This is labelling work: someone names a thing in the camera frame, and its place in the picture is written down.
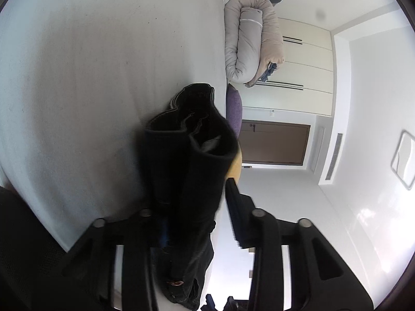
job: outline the brown door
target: brown door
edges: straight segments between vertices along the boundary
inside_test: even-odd
[[[242,161],[301,166],[309,132],[310,125],[243,120],[238,138]]]

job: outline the rolled comforter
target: rolled comforter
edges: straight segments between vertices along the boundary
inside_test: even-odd
[[[227,78],[251,87],[270,63],[283,62],[283,37],[271,2],[229,0],[225,5]]]

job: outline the blue cloth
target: blue cloth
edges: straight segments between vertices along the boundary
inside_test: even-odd
[[[259,78],[261,82],[266,82],[268,80],[268,77],[271,76],[271,74],[275,71],[277,68],[277,63],[269,63],[268,69],[265,70],[265,72],[262,74],[262,76]]]

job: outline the bed sheet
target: bed sheet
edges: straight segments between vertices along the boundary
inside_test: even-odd
[[[68,250],[142,197],[137,134],[182,87],[225,115],[223,0],[9,0],[0,13],[0,165]]]

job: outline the purple cushion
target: purple cushion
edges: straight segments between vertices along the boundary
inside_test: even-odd
[[[226,90],[226,120],[238,137],[242,125],[242,99],[239,91],[231,84],[228,84]]]

